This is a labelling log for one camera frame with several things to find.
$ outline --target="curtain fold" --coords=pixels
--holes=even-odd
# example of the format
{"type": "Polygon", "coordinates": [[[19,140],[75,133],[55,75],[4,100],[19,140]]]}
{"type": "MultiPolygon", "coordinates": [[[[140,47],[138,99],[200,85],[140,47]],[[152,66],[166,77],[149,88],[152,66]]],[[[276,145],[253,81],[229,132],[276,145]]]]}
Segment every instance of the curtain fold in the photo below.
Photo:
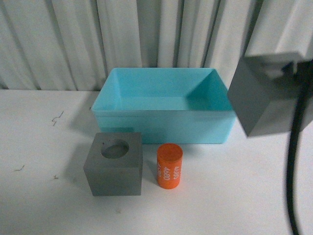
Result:
{"type": "Polygon", "coordinates": [[[313,57],[311,0],[0,0],[0,88],[94,91],[116,67],[216,68],[313,57]]]}

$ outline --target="white table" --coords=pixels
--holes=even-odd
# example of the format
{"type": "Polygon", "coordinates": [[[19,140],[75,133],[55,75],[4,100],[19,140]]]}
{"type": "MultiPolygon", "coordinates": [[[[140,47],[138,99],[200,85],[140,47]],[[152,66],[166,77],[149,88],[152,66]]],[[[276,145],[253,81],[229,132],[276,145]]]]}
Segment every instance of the white table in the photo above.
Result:
{"type": "MultiPolygon", "coordinates": [[[[288,134],[247,139],[238,122],[225,144],[181,145],[177,188],[157,185],[159,145],[143,145],[142,195],[93,197],[83,165],[99,132],[89,110],[97,94],[0,91],[0,234],[289,234],[288,134]]],[[[307,235],[313,233],[312,143],[311,123],[303,132],[296,184],[307,235]]]]}

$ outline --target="gray cube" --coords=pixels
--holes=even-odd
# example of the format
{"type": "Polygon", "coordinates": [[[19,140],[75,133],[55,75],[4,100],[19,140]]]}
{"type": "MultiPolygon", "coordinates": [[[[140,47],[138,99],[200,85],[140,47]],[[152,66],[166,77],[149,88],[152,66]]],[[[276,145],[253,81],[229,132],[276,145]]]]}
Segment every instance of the gray cube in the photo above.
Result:
{"type": "MultiPolygon", "coordinates": [[[[298,53],[242,57],[228,90],[228,98],[247,136],[291,129],[300,86],[293,79],[292,62],[304,61],[298,53]]],[[[312,99],[302,129],[313,119],[312,99]]]]}
{"type": "Polygon", "coordinates": [[[84,172],[93,196],[141,195],[141,134],[97,133],[84,172]]]}

